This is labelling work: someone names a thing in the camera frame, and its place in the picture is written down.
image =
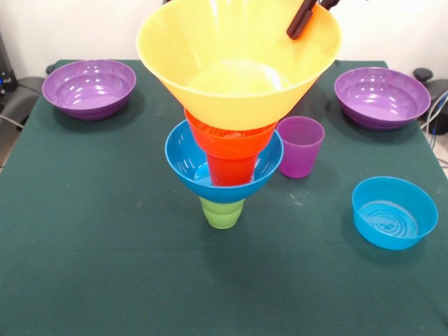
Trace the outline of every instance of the orange cup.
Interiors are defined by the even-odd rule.
[[[277,122],[248,131],[219,129],[196,119],[184,109],[197,145],[206,153],[214,186],[238,186],[251,182],[258,154],[265,149]]]

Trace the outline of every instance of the table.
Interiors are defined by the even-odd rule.
[[[60,67],[68,61],[57,63]],[[416,122],[346,119],[336,61],[290,115],[326,138],[311,176],[276,172],[230,230],[210,227],[165,160],[181,105],[138,61],[100,122],[40,98],[0,175],[0,335],[446,335],[448,183]],[[354,228],[351,191],[391,175],[425,189],[437,228],[386,251]]]

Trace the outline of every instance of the blue bowl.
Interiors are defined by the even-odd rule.
[[[256,193],[269,181],[283,157],[283,143],[277,131],[259,154],[250,183],[232,187],[212,186],[205,152],[196,144],[187,120],[169,133],[165,156],[182,182],[196,195],[215,203],[233,203]]]
[[[431,197],[400,178],[368,178],[356,186],[351,201],[356,229],[383,249],[408,249],[437,225],[438,210]]]

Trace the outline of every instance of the purple bowl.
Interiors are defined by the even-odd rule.
[[[343,111],[370,130],[394,130],[424,114],[431,96],[418,80],[387,68],[343,73],[335,82]]]
[[[126,64],[110,59],[76,61],[54,70],[43,82],[53,106],[81,120],[112,116],[129,100],[137,78]]]

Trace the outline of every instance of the translucent purple cup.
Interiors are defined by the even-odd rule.
[[[292,179],[308,176],[325,137],[323,126],[314,119],[297,116],[284,118],[277,131],[284,146],[280,172]]]

